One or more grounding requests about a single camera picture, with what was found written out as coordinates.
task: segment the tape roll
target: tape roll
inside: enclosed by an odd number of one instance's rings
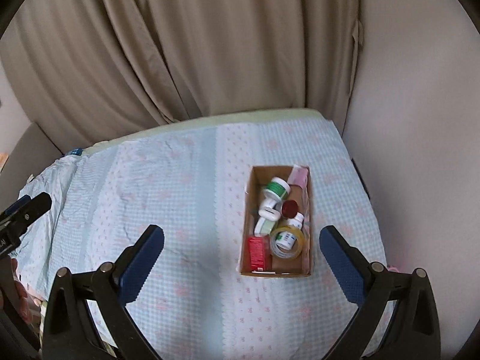
[[[288,252],[280,250],[280,248],[276,244],[278,233],[282,233],[284,231],[288,231],[289,233],[292,233],[297,239],[297,242],[293,245],[292,250]],[[272,252],[273,256],[275,257],[279,257],[285,260],[293,260],[297,258],[302,252],[304,242],[305,242],[305,236],[303,235],[300,229],[293,226],[277,227],[275,230],[273,230],[270,233],[270,252]]]

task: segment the open cardboard box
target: open cardboard box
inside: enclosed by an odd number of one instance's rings
[[[285,181],[288,180],[292,168],[292,166],[254,166],[251,169],[250,178],[245,190],[245,219],[243,223],[243,238],[239,262],[241,275],[260,278],[299,278],[310,276],[311,274],[310,170],[308,171],[307,178],[307,193],[304,194],[299,186],[291,186],[291,192],[288,197],[289,199],[295,200],[298,203],[300,212],[306,215],[303,225],[305,243],[302,252],[297,258],[291,260],[272,256],[271,272],[252,272],[250,269],[248,237],[254,235],[254,227],[258,219],[258,206],[265,198],[262,189],[273,177],[280,177]]]

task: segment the red box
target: red box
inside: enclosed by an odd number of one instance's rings
[[[270,255],[270,237],[248,237],[251,271],[272,270],[272,256]]]

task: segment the bed sheet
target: bed sheet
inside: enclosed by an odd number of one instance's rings
[[[120,143],[128,140],[137,140],[140,138],[153,137],[164,132],[192,130],[200,127],[213,127],[228,123],[266,123],[271,121],[278,121],[284,119],[299,119],[302,117],[322,117],[321,114],[309,108],[289,108],[289,109],[273,109],[273,110],[259,110],[250,112],[237,112],[234,114],[216,115],[198,117],[196,119],[185,120],[182,122],[167,124],[149,128],[148,130],[135,132],[121,138],[104,140],[95,145],[83,149],[84,155],[91,155],[101,150],[112,146],[117,146]]]
[[[314,239],[322,227],[335,225],[369,261],[386,262],[347,150],[320,115],[167,131],[71,157],[21,192],[47,191],[61,202],[24,236],[17,254],[22,280],[47,297],[60,267],[97,269],[149,224],[159,225],[165,248],[127,309],[165,360],[318,359],[356,310],[317,243],[308,278],[236,272],[252,165],[308,165]],[[51,242],[37,244],[43,237]],[[97,307],[91,309],[99,331],[111,339]],[[379,330],[388,318],[387,312]]]

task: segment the white wall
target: white wall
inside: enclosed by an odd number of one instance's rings
[[[449,358],[480,318],[480,35],[457,0],[362,0],[344,140],[387,261],[425,267]]]
[[[0,152],[11,153],[29,125],[0,60]]]

